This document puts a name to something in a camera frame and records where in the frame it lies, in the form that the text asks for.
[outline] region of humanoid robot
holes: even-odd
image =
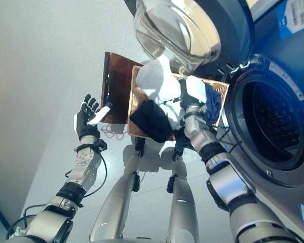
[[[193,94],[183,92],[181,107],[185,109],[185,135],[205,163],[210,175],[207,188],[215,203],[230,213],[235,242],[303,242],[287,229],[275,213],[255,196],[251,180],[238,167],[234,157],[219,144],[213,129],[202,119],[201,104]],[[65,184],[52,197],[27,227],[24,236],[10,238],[6,243],[63,243],[67,241],[81,200],[94,184],[101,164],[100,153],[107,144],[100,139],[96,124],[111,105],[98,111],[98,103],[87,95],[74,119],[79,136],[76,163]],[[123,175],[105,199],[90,233],[96,243],[153,243],[150,239],[123,238],[132,191],[139,190],[139,160],[141,150],[132,155]],[[168,242],[198,243],[196,206],[181,154],[174,157],[172,176],[167,191],[173,194]]]

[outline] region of copper tray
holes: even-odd
[[[132,69],[132,80],[131,80],[131,92],[130,92],[130,100],[129,100],[129,106],[128,106],[128,117],[127,117],[127,124],[128,124],[128,129],[127,132],[129,135],[134,136],[134,137],[141,137],[141,138],[147,138],[148,135],[145,134],[135,123],[133,123],[130,120],[130,116],[140,107],[140,105],[143,103],[143,101],[148,100],[146,94],[140,89],[139,86],[136,85],[135,80],[138,74],[138,71],[140,70],[139,66],[133,66]],[[182,77],[179,74],[173,74],[174,77],[180,78]],[[226,99],[227,91],[229,89],[229,84],[223,83],[223,82],[218,82],[210,79],[205,79],[201,78],[202,81],[205,83],[210,84],[213,89],[217,90],[221,94],[221,104],[222,108],[220,110],[220,114],[222,114],[222,110],[224,107],[224,102]],[[172,134],[169,138],[169,141],[175,140],[174,135]]]

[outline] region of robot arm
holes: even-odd
[[[242,168],[237,168],[235,158],[219,144],[199,114],[197,103],[186,109],[185,135],[205,163],[210,175],[207,188],[216,204],[230,212],[235,242],[298,242],[275,213],[255,197],[251,181],[240,174]]]
[[[74,116],[74,130],[79,136],[76,162],[69,178],[52,197],[44,209],[30,223],[25,236],[14,237],[9,243],[47,242],[62,243],[72,229],[72,219],[86,192],[95,183],[97,169],[101,163],[100,152],[107,149],[107,144],[100,139],[96,124],[108,113],[111,104],[98,110],[98,103],[87,95],[80,111]]]

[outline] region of washing machine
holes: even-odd
[[[222,120],[257,190],[304,230],[304,29],[282,29],[299,3],[283,1],[255,24],[249,61],[222,79],[230,84]]]
[[[304,232],[304,0],[259,0],[251,11],[245,0],[125,2],[148,55],[230,84],[219,136],[259,195]]]

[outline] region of laundry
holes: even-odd
[[[172,75],[170,61],[165,55],[141,67],[135,82],[157,105],[180,96],[180,84]]]
[[[164,111],[172,130],[180,129],[180,120],[185,112],[180,107],[180,102],[173,101],[180,97],[181,90],[178,80],[171,72],[169,59],[161,55],[141,67],[135,82],[149,100],[153,100]]]
[[[153,100],[144,101],[130,120],[158,143],[167,141],[172,132],[164,111]]]
[[[221,94],[214,90],[209,84],[205,84],[206,89],[206,113],[205,120],[208,124],[214,124],[219,118],[219,112],[221,111]]]

